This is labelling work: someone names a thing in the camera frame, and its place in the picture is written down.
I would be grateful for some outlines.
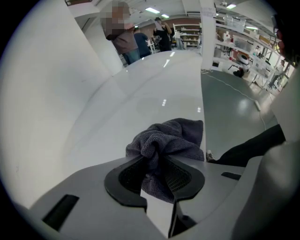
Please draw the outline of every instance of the white pillar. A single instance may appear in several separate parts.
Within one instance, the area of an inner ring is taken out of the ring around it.
[[[215,50],[216,20],[213,18],[216,9],[213,0],[199,0],[202,23],[202,67],[201,69],[211,69],[212,59]]]
[[[67,177],[65,143],[109,77],[64,1],[26,15],[0,63],[0,172],[14,201],[28,208]]]
[[[101,62],[114,76],[123,69],[123,63],[113,43],[105,38],[100,19],[84,33]]]

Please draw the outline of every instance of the black slot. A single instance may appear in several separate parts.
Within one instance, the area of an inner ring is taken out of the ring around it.
[[[224,176],[226,178],[231,178],[231,179],[234,179],[234,180],[240,180],[242,175],[235,174],[235,173],[232,173],[232,172],[224,172],[224,173],[221,174],[221,176]]]
[[[195,225],[196,222],[192,218],[182,214],[178,202],[174,203],[168,238],[174,237]]]
[[[138,156],[112,169],[105,177],[107,193],[119,204],[127,207],[147,209],[147,201],[140,196],[141,185],[146,174],[147,159]]]
[[[79,197],[74,195],[64,195],[64,197],[50,210],[43,218],[43,222],[58,231],[74,208]]]

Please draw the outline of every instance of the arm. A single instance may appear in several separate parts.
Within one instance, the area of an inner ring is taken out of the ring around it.
[[[169,34],[172,34],[172,30],[171,30],[171,28],[169,27],[169,25],[168,25],[166,22],[164,22],[164,25],[165,25],[165,27],[167,28],[168,33],[169,33]]]
[[[132,23],[127,24],[112,24],[112,29],[104,29],[104,33],[107,40],[115,40],[119,35],[125,31],[133,31],[134,27]]]

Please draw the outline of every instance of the gray towel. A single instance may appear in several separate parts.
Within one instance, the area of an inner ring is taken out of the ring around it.
[[[126,147],[126,156],[142,155],[149,159],[148,172],[142,190],[165,202],[173,202],[173,194],[166,185],[158,165],[159,156],[178,155],[204,161],[200,149],[203,135],[201,120],[177,118],[151,125],[138,134]]]

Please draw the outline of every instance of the shelving unit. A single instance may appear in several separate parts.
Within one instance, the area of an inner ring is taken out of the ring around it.
[[[181,35],[181,37],[185,37],[185,36],[193,36],[193,37],[197,37],[197,39],[183,39],[184,42],[198,42],[198,38],[199,35],[198,34],[189,34],[189,31],[193,31],[193,32],[199,32],[199,28],[201,27],[201,24],[173,24],[174,27],[174,32],[177,30],[181,30],[182,32],[186,32],[186,34]],[[192,46],[192,47],[197,47],[197,44],[190,44],[187,46]]]
[[[244,35],[244,36],[246,36],[248,39],[250,39],[250,40],[252,40],[252,41],[255,41],[255,42],[259,43],[259,44],[262,45],[263,47],[265,47],[265,48],[267,48],[267,49],[269,49],[269,50],[271,50],[272,52],[274,52],[274,53],[277,54],[276,50],[274,50],[273,48],[271,48],[270,46],[268,46],[267,44],[265,44],[263,41],[261,41],[261,40],[255,38],[255,37],[253,37],[253,36],[251,36],[251,35],[248,34],[248,33],[237,31],[237,30],[236,30],[235,28],[233,28],[233,27],[230,27],[230,26],[227,26],[227,25],[223,25],[223,24],[219,24],[219,23],[216,23],[216,28],[229,29],[229,30],[231,30],[231,31],[233,31],[233,32],[236,32],[236,33],[239,33],[239,34],[241,34],[241,35]]]
[[[218,62],[227,62],[227,63],[230,63],[230,64],[232,64],[232,65],[235,65],[235,66],[237,66],[237,67],[242,67],[242,65],[241,64],[238,64],[238,63],[236,63],[236,62],[234,62],[234,61],[231,61],[231,60],[229,60],[229,59],[224,59],[224,58],[213,58],[212,59],[213,61],[218,61]]]
[[[198,36],[198,34],[182,34],[181,36]]]
[[[220,42],[220,41],[217,41],[217,40],[216,40],[215,44],[216,45],[230,47],[230,48],[235,49],[237,51],[241,51],[241,52],[249,55],[249,57],[252,58],[254,61],[257,61],[257,62],[263,64],[266,68],[269,68],[269,70],[274,71],[274,68],[272,68],[269,64],[267,64],[263,59],[260,59],[257,56],[254,56],[253,54],[251,54],[250,52],[247,52],[246,50],[244,50],[242,48],[236,47],[233,44],[227,44],[227,43]]]

